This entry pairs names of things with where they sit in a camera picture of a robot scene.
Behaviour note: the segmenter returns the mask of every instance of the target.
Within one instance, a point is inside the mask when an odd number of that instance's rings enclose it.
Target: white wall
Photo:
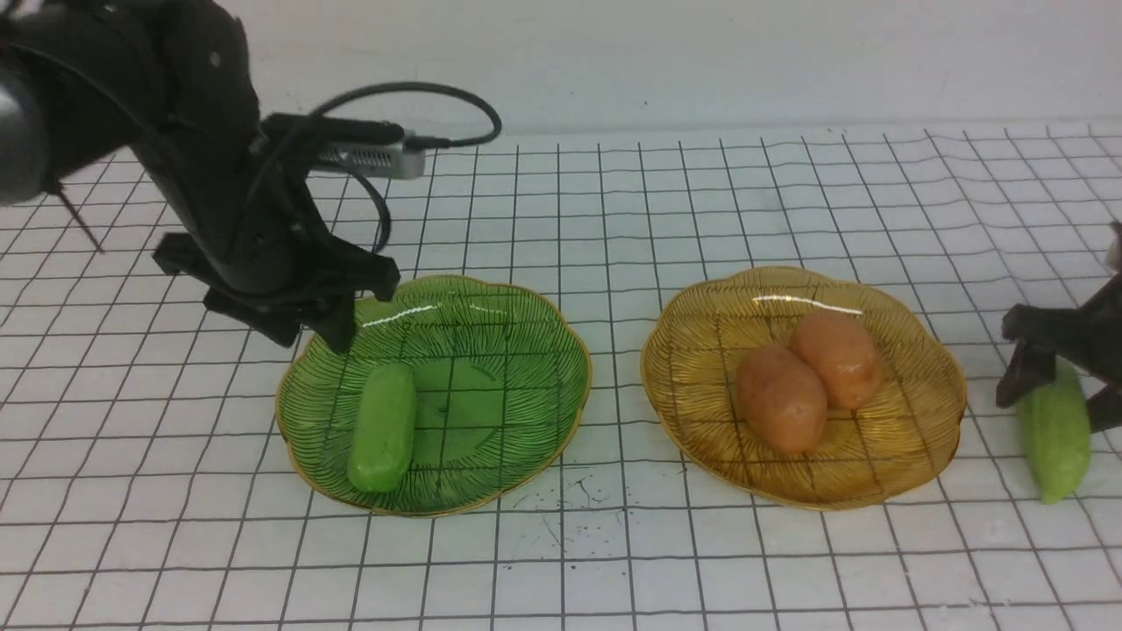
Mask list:
[[[267,109],[419,79],[511,132],[1122,115],[1122,0],[220,1]],[[434,99],[342,113],[476,120]]]

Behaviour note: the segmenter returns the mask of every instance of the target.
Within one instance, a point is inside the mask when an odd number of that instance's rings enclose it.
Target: black cable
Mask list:
[[[376,97],[380,94],[396,94],[403,92],[422,92],[429,94],[440,94],[442,97],[450,97],[452,99],[463,101],[468,104],[475,106],[480,111],[482,111],[491,124],[490,131],[484,134],[482,136],[476,136],[471,138],[462,138],[456,140],[449,138],[434,138],[430,136],[415,136],[412,138],[406,138],[404,140],[406,149],[425,150],[425,149],[448,149],[456,147],[473,147],[476,145],[485,145],[487,143],[490,143],[495,138],[498,138],[498,136],[503,132],[503,119],[499,117],[498,112],[495,111],[495,108],[491,107],[491,104],[485,101],[482,98],[472,94],[467,90],[461,90],[459,88],[453,88],[451,85],[443,85],[440,83],[427,83],[419,81],[377,83],[374,85],[367,85],[365,88],[358,88],[356,90],[343,92],[342,94],[333,99],[330,99],[324,103],[322,103],[321,106],[316,107],[311,112],[309,112],[303,119],[301,119],[300,122],[293,126],[293,128],[289,129],[288,132],[280,138],[280,140],[277,141],[277,144],[273,147],[273,150],[270,150],[268,155],[265,156],[265,159],[259,165],[257,175],[254,177],[254,181],[249,185],[249,191],[246,194],[246,205],[248,207],[254,203],[254,201],[257,199],[257,195],[260,194],[260,190],[261,186],[264,186],[265,184],[266,176],[284,157],[284,155],[289,150],[292,150],[292,147],[300,139],[300,137],[307,134],[309,131],[312,131],[315,125],[321,120],[323,120],[325,116],[341,108],[342,106],[346,106],[347,103],[358,101],[360,99],[366,99],[369,97]],[[368,193],[370,191],[374,191],[374,186],[367,189]],[[374,191],[374,194],[371,194],[371,199],[375,199],[375,195],[377,195],[378,199],[381,198],[381,195],[378,194],[377,191]],[[377,201],[377,199],[375,199],[375,205],[378,205],[378,203],[379,202]],[[381,205],[383,207],[385,205],[385,200],[381,201]],[[241,217],[234,220],[234,226],[233,226],[234,232],[237,232],[237,230],[240,229],[241,227],[241,221],[242,221]],[[388,219],[389,219],[389,212],[387,210],[386,228],[385,230],[383,230],[383,236],[386,238],[388,238],[388,232],[389,232]]]
[[[82,216],[77,213],[77,208],[75,208],[70,201],[70,196],[66,194],[66,191],[63,190],[63,183],[58,180],[54,180],[52,182],[47,182],[44,189],[48,195],[54,195],[63,202],[66,211],[71,213],[74,221],[77,222],[79,227],[82,228],[82,231],[85,232],[85,236],[89,237],[90,243],[93,244],[93,248],[98,250],[98,254],[105,254],[105,250],[101,249],[101,241],[98,240],[98,237],[93,236],[93,230],[91,230],[90,226],[82,220]]]
[[[370,195],[370,201],[374,202],[374,208],[378,210],[378,232],[375,236],[373,252],[374,254],[378,254],[385,249],[386,244],[389,243],[389,228],[393,222],[389,216],[389,207],[386,204],[386,198],[381,196],[381,193],[359,172],[358,167],[349,162],[315,164],[322,167],[342,168],[366,190],[366,194]]]

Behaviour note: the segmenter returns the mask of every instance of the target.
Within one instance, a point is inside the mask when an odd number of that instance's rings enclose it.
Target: green cucumber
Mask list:
[[[385,364],[370,372],[355,419],[347,478],[367,493],[397,488],[413,460],[417,392],[413,368]]]
[[[1022,397],[1017,415],[1040,502],[1075,493],[1091,466],[1091,415],[1075,368],[1057,357],[1056,381]]]

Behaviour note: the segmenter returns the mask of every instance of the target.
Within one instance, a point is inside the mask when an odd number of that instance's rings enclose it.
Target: gold plate rim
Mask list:
[[[285,384],[288,383],[288,377],[292,374],[293,369],[295,369],[296,365],[300,364],[300,362],[302,362],[307,356],[307,351],[311,348],[312,344],[316,340],[316,338],[320,337],[319,333],[312,333],[312,337],[309,339],[309,342],[306,345],[304,345],[304,349],[301,350],[300,356],[295,360],[293,360],[293,363],[285,371],[284,377],[282,377],[280,384],[277,386],[277,393],[273,397],[274,399],[274,403],[273,403],[273,410],[274,411],[273,411],[273,414],[274,414],[274,419],[276,419],[277,431],[279,432],[280,438],[284,440],[285,451],[287,451],[287,454],[288,454],[288,461],[292,464],[293,470],[295,470],[296,475],[298,475],[301,477],[301,479],[303,479],[304,483],[307,484],[316,493],[319,493],[319,494],[321,494],[321,495],[323,495],[323,496],[325,496],[325,497],[328,497],[328,499],[330,499],[330,500],[332,500],[334,502],[339,502],[340,504],[352,506],[352,507],[359,509],[361,511],[367,511],[367,512],[369,512],[371,514],[376,514],[376,515],[398,516],[398,518],[407,518],[407,519],[424,519],[424,518],[432,519],[432,518],[440,518],[440,516],[448,516],[448,515],[456,515],[456,514],[467,513],[467,512],[470,512],[470,511],[473,511],[473,510],[478,509],[479,506],[485,506],[485,505],[494,502],[495,500],[502,497],[503,495],[506,495],[506,494],[511,493],[512,491],[516,491],[516,490],[521,488],[522,486],[525,486],[526,484],[530,484],[531,482],[533,482],[534,479],[536,479],[539,476],[542,475],[542,473],[544,473],[548,468],[550,468],[550,466],[553,463],[555,463],[559,457],[561,457],[561,454],[563,454],[564,450],[569,447],[569,443],[572,442],[573,437],[577,435],[577,430],[580,429],[580,423],[581,423],[581,421],[583,420],[583,417],[585,417],[585,408],[588,405],[588,397],[589,397],[589,395],[592,392],[592,378],[594,378],[594,374],[592,374],[592,355],[589,353],[588,346],[585,344],[585,340],[577,333],[577,331],[572,328],[572,326],[569,323],[569,321],[565,320],[564,316],[562,316],[561,309],[558,305],[553,304],[552,301],[550,301],[549,299],[546,299],[541,293],[535,292],[534,290],[524,287],[522,285],[516,285],[516,284],[513,284],[513,283],[491,283],[491,282],[488,282],[488,281],[481,281],[479,278],[472,278],[471,276],[461,276],[461,275],[457,275],[457,274],[435,274],[435,275],[432,275],[432,276],[422,276],[420,278],[413,278],[411,281],[406,281],[405,283],[402,283],[398,286],[398,291],[401,291],[402,287],[405,287],[405,286],[408,286],[408,285],[413,285],[415,283],[429,282],[429,281],[439,281],[439,280],[468,281],[468,282],[471,282],[471,283],[477,283],[477,284],[482,285],[482,286],[513,289],[513,290],[516,290],[516,291],[519,291],[519,292],[524,292],[524,293],[526,293],[526,294],[528,294],[531,296],[539,298],[543,302],[545,302],[545,304],[550,305],[550,308],[553,310],[553,313],[558,318],[558,322],[560,322],[561,326],[564,327],[564,330],[568,331],[569,335],[571,335],[573,337],[573,339],[577,340],[577,344],[580,346],[580,350],[585,355],[585,368],[586,368],[586,371],[588,371],[588,379],[587,379],[588,383],[585,385],[585,394],[581,396],[580,405],[577,406],[576,417],[573,418],[573,422],[572,422],[572,429],[569,430],[569,435],[564,438],[564,440],[561,441],[561,443],[558,447],[557,451],[554,451],[554,454],[552,456],[550,456],[549,458],[545,458],[544,461],[543,461],[543,464],[542,464],[542,466],[539,467],[534,473],[527,475],[525,477],[525,479],[523,479],[522,482],[519,482],[518,484],[516,484],[516,485],[514,485],[514,486],[512,486],[509,488],[504,488],[504,490],[502,490],[502,491],[499,491],[497,493],[488,495],[487,497],[484,497],[482,500],[477,500],[476,502],[472,502],[470,504],[465,504],[462,506],[457,506],[454,509],[449,509],[449,510],[445,510],[445,511],[412,513],[412,512],[404,512],[404,511],[386,511],[386,510],[378,509],[378,507],[375,507],[375,506],[367,506],[367,505],[364,505],[364,504],[359,504],[357,502],[349,502],[347,500],[341,500],[339,497],[335,497],[331,493],[328,493],[322,486],[320,486],[314,481],[312,481],[307,476],[307,473],[304,472],[304,468],[300,466],[300,463],[296,460],[296,454],[293,450],[292,442],[288,440],[288,436],[285,433],[284,421],[280,420],[282,419],[282,414],[280,414],[280,392],[284,390]],[[377,299],[376,298],[367,298],[367,299],[364,299],[364,300],[361,300],[359,302],[369,302],[369,301],[377,301]]]
[[[702,470],[705,470],[709,475],[712,475],[714,477],[716,477],[716,478],[725,482],[726,484],[729,484],[729,485],[735,486],[737,488],[742,488],[744,491],[747,491],[748,493],[752,493],[753,495],[758,495],[758,496],[764,497],[766,500],[771,500],[772,502],[775,502],[775,503],[781,504],[781,505],[800,507],[800,509],[807,509],[807,510],[813,510],[813,511],[830,512],[830,511],[855,510],[855,509],[862,509],[862,507],[866,507],[866,506],[880,504],[880,503],[883,503],[884,501],[886,501],[886,500],[889,500],[891,497],[898,497],[898,496],[900,496],[900,495],[902,495],[904,493],[908,493],[910,491],[914,491],[916,488],[919,488],[920,486],[923,486],[925,484],[928,484],[931,481],[934,481],[937,477],[939,477],[942,474],[942,472],[946,470],[946,468],[950,465],[950,463],[954,461],[955,454],[958,452],[958,447],[959,447],[959,445],[962,442],[962,422],[963,422],[963,419],[966,415],[966,408],[968,405],[967,392],[966,392],[967,391],[966,373],[965,373],[965,371],[963,371],[962,365],[958,363],[958,359],[954,356],[954,354],[951,354],[939,340],[935,339],[935,337],[931,336],[930,332],[928,332],[927,328],[923,326],[923,322],[919,319],[919,317],[911,309],[908,308],[908,305],[905,305],[903,302],[901,302],[900,300],[898,300],[892,294],[889,294],[888,292],[884,292],[884,291],[879,290],[879,289],[876,289],[874,286],[871,286],[871,285],[865,285],[865,284],[853,282],[853,281],[845,281],[845,280],[840,280],[840,278],[834,278],[831,276],[827,276],[827,275],[820,274],[818,272],[811,272],[810,269],[806,269],[806,268],[802,268],[802,267],[794,267],[794,266],[791,266],[791,265],[769,265],[769,266],[762,266],[762,267],[751,267],[748,269],[744,269],[742,272],[737,272],[735,274],[732,274],[729,276],[725,276],[723,278],[714,278],[714,280],[708,280],[708,281],[701,281],[699,283],[695,283],[695,284],[692,284],[692,285],[690,285],[690,286],[681,290],[680,292],[678,292],[678,294],[675,294],[672,299],[670,299],[670,302],[668,302],[666,307],[663,308],[662,312],[659,314],[659,319],[654,323],[654,328],[651,330],[651,333],[647,336],[646,341],[643,344],[643,349],[640,351],[640,362],[638,362],[638,364],[640,364],[640,373],[641,373],[640,377],[642,378],[643,391],[646,394],[647,400],[651,401],[651,402],[653,402],[653,401],[656,401],[656,400],[660,399],[660,396],[655,396],[655,393],[652,391],[653,386],[651,385],[651,381],[647,378],[647,371],[645,369],[645,366],[647,365],[647,363],[650,360],[649,351],[651,350],[652,341],[654,340],[656,333],[659,332],[660,327],[666,326],[665,324],[665,318],[666,318],[668,313],[671,312],[674,303],[679,299],[682,299],[689,292],[692,292],[692,291],[701,290],[701,289],[705,289],[705,287],[711,287],[711,286],[716,286],[716,285],[727,284],[727,283],[733,282],[734,280],[743,278],[743,277],[746,277],[746,276],[756,276],[756,275],[771,274],[771,273],[776,273],[776,272],[793,272],[793,273],[802,274],[802,275],[804,275],[808,278],[817,280],[817,281],[821,281],[821,282],[826,282],[826,283],[829,283],[829,284],[834,284],[836,286],[842,286],[842,287],[845,287],[845,286],[859,286],[863,290],[875,292],[875,293],[880,294],[881,296],[883,296],[884,299],[886,299],[888,301],[890,301],[891,303],[893,303],[896,307],[899,307],[901,313],[905,313],[908,316],[908,318],[911,319],[912,323],[914,323],[914,326],[917,327],[917,329],[920,330],[920,331],[922,331],[922,333],[930,341],[934,342],[935,348],[937,348],[938,351],[944,355],[944,357],[949,362],[949,364],[955,367],[955,373],[956,373],[955,376],[957,377],[955,379],[955,382],[958,384],[956,394],[962,400],[962,409],[958,411],[958,413],[957,413],[957,420],[955,421],[955,446],[954,446],[954,449],[950,450],[950,457],[947,458],[946,461],[941,461],[937,466],[932,467],[930,475],[920,478],[917,482],[917,484],[912,485],[910,488],[902,490],[902,491],[899,491],[896,493],[892,493],[890,495],[880,494],[880,495],[875,495],[875,496],[870,496],[872,499],[857,496],[857,497],[854,497],[849,502],[829,502],[829,503],[802,502],[802,501],[790,500],[788,497],[783,497],[782,495],[778,495],[778,494],[774,494],[774,493],[761,490],[761,488],[755,487],[755,486],[749,485],[749,484],[742,484],[741,482],[737,482],[735,479],[729,479],[728,476],[719,473],[715,467],[710,466],[703,459],[695,457],[692,454],[690,454],[686,449],[686,446],[682,445],[681,440],[679,440],[678,436],[671,430],[670,422],[666,419],[666,417],[660,411],[660,409],[656,405],[652,405],[652,408],[654,409],[654,413],[657,414],[657,417],[659,417],[659,424],[662,426],[663,432],[665,432],[666,436],[670,437],[670,440],[673,441],[673,443],[674,443],[675,447],[678,447],[678,450],[681,451],[682,455],[684,455],[687,458],[689,458],[691,463],[693,463],[695,465],[697,465],[698,467],[700,467]]]

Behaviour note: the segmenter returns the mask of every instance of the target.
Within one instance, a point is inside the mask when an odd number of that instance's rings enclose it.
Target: yellow plate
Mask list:
[[[744,354],[788,342],[818,307],[856,314],[889,366],[875,400],[831,411],[813,452],[783,456],[734,409]],[[714,475],[784,504],[818,510],[876,504],[950,464],[966,410],[966,378],[919,319],[879,290],[798,267],[757,267],[681,292],[643,348],[643,387],[678,447]]]

